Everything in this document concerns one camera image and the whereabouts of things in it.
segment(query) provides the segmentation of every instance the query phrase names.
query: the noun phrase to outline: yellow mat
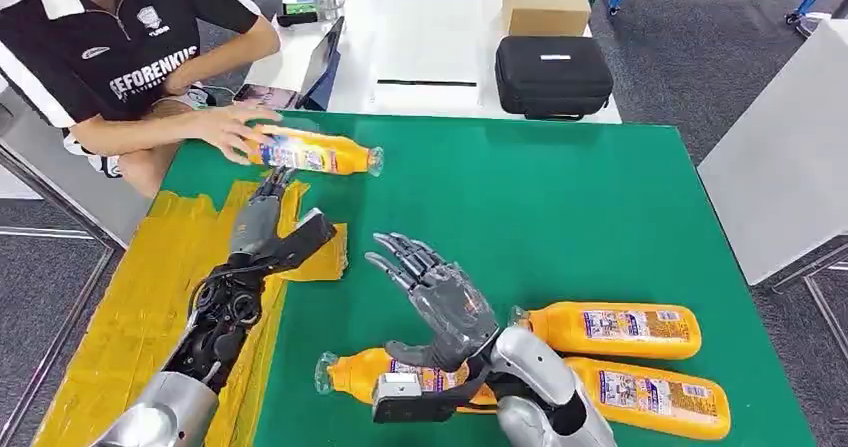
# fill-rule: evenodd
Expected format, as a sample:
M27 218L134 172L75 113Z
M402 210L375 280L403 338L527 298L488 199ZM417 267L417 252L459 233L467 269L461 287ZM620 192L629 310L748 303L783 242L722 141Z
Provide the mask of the yellow mat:
M236 182L218 213L206 197L160 193L141 222L41 423L36 447L87 446L141 393L183 333L194 285L228 255L235 216L258 184ZM308 189L286 190L279 235L291 232ZM289 280L335 280L347 266L347 226L299 269L269 277L263 316L221 391L207 447L250 446L259 420Z

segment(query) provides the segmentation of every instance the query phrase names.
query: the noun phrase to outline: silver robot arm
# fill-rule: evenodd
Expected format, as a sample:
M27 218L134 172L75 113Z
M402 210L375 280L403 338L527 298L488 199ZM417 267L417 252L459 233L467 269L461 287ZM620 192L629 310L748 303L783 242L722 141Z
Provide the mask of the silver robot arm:
M616 445L612 429L588 399L580 378L532 332L507 327L495 341L490 359L498 422L513 447ZM520 380L532 394L505 388L509 379L497 379L498 374Z
M442 392L422 392L413 374L380 376L374 422L442 422L458 407L484 408L471 399L485 383L498 399L498 422L513 447L615 447L612 429L576 373L529 330L500 330L485 297L457 263L402 234L374 234L374 240L400 266L373 252L366 259L409 296L434 334L426 346L390 341L389 355L447 372L465 362L470 371L465 383Z
M313 209L277 237L283 191L294 171L275 170L236 217L230 256L196 287L186 329L161 371L93 447L201 447L218 394L262 316L268 275L295 269L336 230Z

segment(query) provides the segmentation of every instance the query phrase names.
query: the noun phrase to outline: leg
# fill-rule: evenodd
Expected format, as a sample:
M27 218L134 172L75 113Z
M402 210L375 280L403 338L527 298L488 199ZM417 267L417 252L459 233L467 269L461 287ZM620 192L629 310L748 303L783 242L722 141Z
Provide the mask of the leg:
M179 147L180 144L162 145L124 154L118 159L121 175L138 193L152 199L159 192Z
M163 100L157 102L144 118L162 119L191 110L191 107L182 102ZM165 178L179 147L180 144L161 145L149 150L126 153L118 159L121 175L141 195L153 198L159 192L162 179Z

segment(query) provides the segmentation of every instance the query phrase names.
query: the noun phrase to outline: gray carpet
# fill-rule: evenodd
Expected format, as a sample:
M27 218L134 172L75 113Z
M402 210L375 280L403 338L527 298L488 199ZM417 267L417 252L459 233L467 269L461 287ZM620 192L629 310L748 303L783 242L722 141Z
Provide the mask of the gray carpet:
M829 11L838 1L821 0L818 7ZM270 15L279 0L256 2ZM802 43L783 23L783 15L800 0L624 0L614 18L606 15L605 2L595 2L590 25L613 71L623 119L677 126L695 163ZM229 35L202 26L204 45ZM211 83L235 89L245 72ZM43 204L0 201L0 225L68 227L59 215ZM9 244L6 239L0 244L0 313L13 318L3 324L5 335L0 337L0 415L8 415L75 295L74 286L78 289L87 277L99 252L94 245ZM840 322L848 326L848 273L824 272L817 278ZM30 290L12 292L19 285ZM753 288L752 297L819 445L848 445L848 365L803 283L782 295L765 286ZM64 349L13 445L28 443L81 334L82 327ZM27 339L26 345L20 339ZM774 428L779 428L775 420Z

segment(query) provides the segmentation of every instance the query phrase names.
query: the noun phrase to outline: plastic bottle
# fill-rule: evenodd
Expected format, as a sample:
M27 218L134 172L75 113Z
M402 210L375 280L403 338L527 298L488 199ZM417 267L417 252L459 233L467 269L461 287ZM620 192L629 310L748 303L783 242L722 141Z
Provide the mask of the plastic bottle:
M373 348L350 357L339 357L324 352L315 365L315 389L321 394L347 392L360 402L371 403L371 395L377 378L387 372L412 372L418 375L422 392L441 392L465 382L468 366L456 372L444 372L429 367L412 367L393 359L385 349ZM471 402L478 405L497 405L495 394L484 385ZM493 414L495 410L479 410L460 407L459 412Z
M560 352L685 359L701 348L695 314L677 305L557 302L541 310L513 307L510 323Z
M730 431L727 395L715 382L582 357L566 364L607 420L700 440L719 440Z
M248 156L255 164L286 165L301 170L349 175L368 172L373 176L383 170L383 149L368 149L347 137L316 134L303 130L261 125L257 129L274 141L258 145L248 141L255 150Z

